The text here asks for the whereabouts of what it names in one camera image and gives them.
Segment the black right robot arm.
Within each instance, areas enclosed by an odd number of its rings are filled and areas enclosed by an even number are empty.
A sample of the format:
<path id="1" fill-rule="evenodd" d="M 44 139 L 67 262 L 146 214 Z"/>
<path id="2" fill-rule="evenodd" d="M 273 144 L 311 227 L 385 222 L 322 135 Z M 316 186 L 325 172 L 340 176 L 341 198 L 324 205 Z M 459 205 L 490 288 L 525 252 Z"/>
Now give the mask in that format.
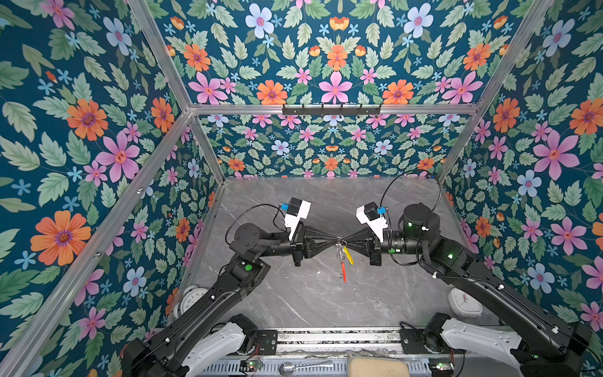
<path id="1" fill-rule="evenodd" d="M 582 374 L 591 330 L 548 313 L 495 276 L 469 248 L 443 237 L 440 217 L 425 204 L 405 207 L 396 229 L 389 227 L 386 210 L 374 203 L 358 208 L 356 216 L 365 227 L 342 239 L 347 248 L 369 257 L 372 265 L 381 265 L 383 254 L 413 254 L 414 263 L 432 278 L 474 298 L 510 327 L 496 332 L 434 314 L 423 330 L 428 350 L 479 353 L 523 376 Z"/>

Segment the large keyring with red grip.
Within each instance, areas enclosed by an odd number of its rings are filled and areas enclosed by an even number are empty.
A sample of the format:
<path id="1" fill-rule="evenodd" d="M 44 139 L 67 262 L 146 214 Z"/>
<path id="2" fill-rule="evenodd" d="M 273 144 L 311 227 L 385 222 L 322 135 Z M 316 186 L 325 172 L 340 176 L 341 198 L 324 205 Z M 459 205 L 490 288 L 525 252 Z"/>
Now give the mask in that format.
<path id="1" fill-rule="evenodd" d="M 344 284 L 346 284 L 347 283 L 347 274 L 346 274 L 346 270 L 345 270 L 345 252 L 344 252 L 344 247 L 342 245 L 341 240 L 336 241 L 335 248 L 336 248 L 337 256 L 339 259 L 339 265 L 341 267 L 342 281 Z"/>

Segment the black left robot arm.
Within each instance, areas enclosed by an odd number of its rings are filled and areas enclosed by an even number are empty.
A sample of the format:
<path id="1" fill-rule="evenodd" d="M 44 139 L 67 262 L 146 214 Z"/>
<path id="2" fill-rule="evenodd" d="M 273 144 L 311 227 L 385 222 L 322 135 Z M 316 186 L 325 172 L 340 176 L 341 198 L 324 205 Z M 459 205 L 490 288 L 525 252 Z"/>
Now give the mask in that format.
<path id="1" fill-rule="evenodd" d="M 234 316 L 220 330 L 215 325 L 264 280 L 270 266 L 262 257 L 290 255 L 295 265 L 300 265 L 336 240 L 303 224 L 298 224 L 293 234 L 243 224 L 229 245 L 234 256 L 207 293 L 148 341 L 135 339 L 125 347 L 123 375 L 196 376 L 230 353 L 248 351 L 255 343 L 257 328 L 247 317 Z"/>

